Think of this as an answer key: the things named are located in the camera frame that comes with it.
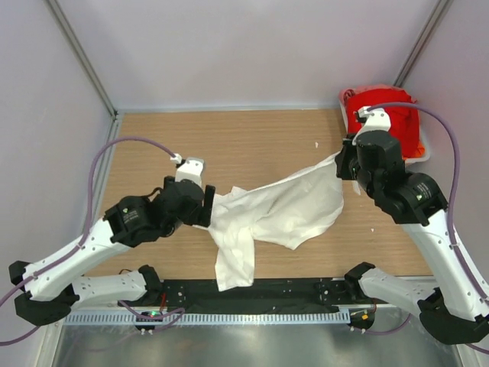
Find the white t-shirt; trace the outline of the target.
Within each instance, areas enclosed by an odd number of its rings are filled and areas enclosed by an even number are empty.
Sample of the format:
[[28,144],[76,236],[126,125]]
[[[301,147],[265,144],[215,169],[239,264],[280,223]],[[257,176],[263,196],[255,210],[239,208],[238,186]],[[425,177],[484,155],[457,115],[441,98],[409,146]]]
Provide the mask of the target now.
[[337,176],[338,154],[284,179],[244,190],[233,187],[215,195],[205,230],[218,248],[215,279],[219,291],[254,283],[255,243],[269,242],[290,250],[332,227],[345,200]]

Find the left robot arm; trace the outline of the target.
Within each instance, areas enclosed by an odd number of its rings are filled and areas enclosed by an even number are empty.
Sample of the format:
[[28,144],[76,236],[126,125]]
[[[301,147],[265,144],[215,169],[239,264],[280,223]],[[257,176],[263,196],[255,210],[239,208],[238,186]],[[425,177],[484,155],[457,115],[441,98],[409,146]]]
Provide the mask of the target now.
[[10,279],[21,290],[14,299],[16,314],[34,326],[45,326],[77,308],[111,301],[155,305],[163,284],[149,265],[112,276],[86,273],[113,256],[171,236],[181,225],[208,227],[214,196],[214,186],[201,188],[191,180],[166,177],[164,185],[148,195],[122,198],[87,233],[44,260],[12,263]]

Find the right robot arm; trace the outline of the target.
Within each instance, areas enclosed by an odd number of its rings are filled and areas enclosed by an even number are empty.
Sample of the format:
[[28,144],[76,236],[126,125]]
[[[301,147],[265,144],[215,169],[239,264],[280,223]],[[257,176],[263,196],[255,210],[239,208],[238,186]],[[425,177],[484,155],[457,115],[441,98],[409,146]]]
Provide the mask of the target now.
[[475,270],[461,239],[450,239],[449,205],[436,181],[407,170],[400,142],[381,130],[347,135],[335,163],[338,178],[358,183],[408,234],[437,283],[424,289],[362,262],[345,274],[345,296],[355,303],[370,298],[393,304],[446,345],[487,338],[488,282]]

